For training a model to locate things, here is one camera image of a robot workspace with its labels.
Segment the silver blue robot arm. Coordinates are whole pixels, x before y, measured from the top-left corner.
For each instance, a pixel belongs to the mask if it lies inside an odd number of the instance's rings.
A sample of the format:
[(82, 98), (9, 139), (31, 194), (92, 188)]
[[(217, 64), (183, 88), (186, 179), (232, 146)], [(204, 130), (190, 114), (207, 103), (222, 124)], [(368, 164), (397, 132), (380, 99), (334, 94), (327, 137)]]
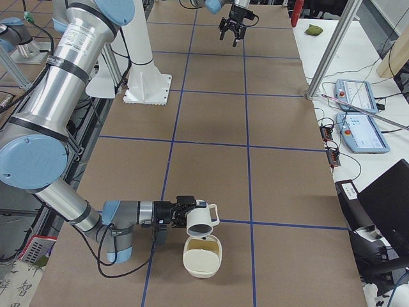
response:
[(67, 223), (107, 250), (110, 265), (132, 255), (134, 226), (184, 228), (197, 208), (193, 196), (169, 201), (108, 201), (101, 212), (63, 179), (66, 126), (104, 45), (131, 23), (133, 1), (69, 1), (68, 25), (44, 77), (22, 110), (1, 132), (1, 181), (36, 195)]
[(229, 15), (227, 18), (223, 17), (218, 26), (220, 32), (219, 40), (223, 41), (226, 32), (231, 31), (234, 34), (233, 47), (245, 38), (247, 28), (255, 26), (258, 21), (252, 25), (246, 25), (245, 19), (254, 20), (259, 17), (249, 10), (250, 1), (222, 1), (222, 0), (205, 0), (205, 1), (189, 1), (190, 6), (185, 6), (181, 1), (179, 4), (184, 9), (198, 10), (206, 8), (213, 15), (219, 13), (224, 5), (231, 4)]

